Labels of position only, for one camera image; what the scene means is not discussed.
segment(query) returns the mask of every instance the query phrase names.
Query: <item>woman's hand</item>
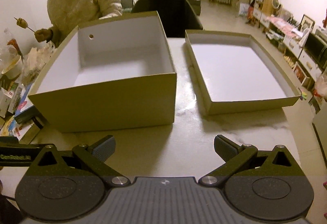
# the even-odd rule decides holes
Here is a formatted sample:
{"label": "woman's hand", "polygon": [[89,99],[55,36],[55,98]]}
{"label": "woman's hand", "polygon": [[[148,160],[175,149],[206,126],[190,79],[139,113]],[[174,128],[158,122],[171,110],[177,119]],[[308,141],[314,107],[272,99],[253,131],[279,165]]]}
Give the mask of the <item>woman's hand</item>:
{"label": "woman's hand", "polygon": [[39,29],[34,33],[34,36],[38,42],[44,42],[51,40],[53,32],[50,29]]}

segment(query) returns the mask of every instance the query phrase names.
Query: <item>open box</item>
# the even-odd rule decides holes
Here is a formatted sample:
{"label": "open box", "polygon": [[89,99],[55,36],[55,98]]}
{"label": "open box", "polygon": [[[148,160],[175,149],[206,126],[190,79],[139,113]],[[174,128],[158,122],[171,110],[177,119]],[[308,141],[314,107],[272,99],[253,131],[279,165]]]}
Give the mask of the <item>open box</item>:
{"label": "open box", "polygon": [[187,30],[186,43],[209,115],[277,109],[300,98],[251,35]]}
{"label": "open box", "polygon": [[157,12],[77,26],[29,98],[61,132],[174,122],[176,71]]}

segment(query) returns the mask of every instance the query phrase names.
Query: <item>beige quilted jacket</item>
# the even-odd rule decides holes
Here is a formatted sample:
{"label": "beige quilted jacket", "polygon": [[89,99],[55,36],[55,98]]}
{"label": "beige quilted jacket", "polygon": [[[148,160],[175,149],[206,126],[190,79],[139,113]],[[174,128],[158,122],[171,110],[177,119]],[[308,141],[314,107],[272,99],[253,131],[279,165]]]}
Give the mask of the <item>beige quilted jacket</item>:
{"label": "beige quilted jacket", "polygon": [[122,14],[120,0],[48,0],[47,7],[57,47],[78,24]]}

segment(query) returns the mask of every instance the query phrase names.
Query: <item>white marble table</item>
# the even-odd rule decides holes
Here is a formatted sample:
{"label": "white marble table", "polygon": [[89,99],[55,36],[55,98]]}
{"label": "white marble table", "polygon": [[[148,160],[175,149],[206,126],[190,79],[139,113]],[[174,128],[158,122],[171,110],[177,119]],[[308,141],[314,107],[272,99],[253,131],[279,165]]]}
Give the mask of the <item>white marble table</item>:
{"label": "white marble table", "polygon": [[[106,164],[131,179],[135,176],[195,176],[198,180],[224,163],[214,150],[217,134],[240,145],[251,143],[260,150],[272,150],[275,145],[283,144],[300,163],[282,109],[202,116],[202,98],[184,39],[168,39],[168,42],[178,74],[173,125],[75,134],[61,134],[47,125],[33,143],[54,143],[58,150],[70,150],[77,144],[90,145],[112,134],[116,139],[116,152]],[[14,196],[26,169],[4,168],[0,171],[4,195]]]}

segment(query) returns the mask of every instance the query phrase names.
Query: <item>woman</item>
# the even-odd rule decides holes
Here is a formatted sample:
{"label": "woman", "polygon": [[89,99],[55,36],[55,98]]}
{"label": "woman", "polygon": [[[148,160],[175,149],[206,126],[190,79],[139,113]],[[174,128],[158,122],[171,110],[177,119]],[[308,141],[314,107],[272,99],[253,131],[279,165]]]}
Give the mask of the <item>woman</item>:
{"label": "woman", "polygon": [[48,0],[47,8],[53,26],[36,31],[35,38],[57,47],[78,24],[122,14],[120,0]]}

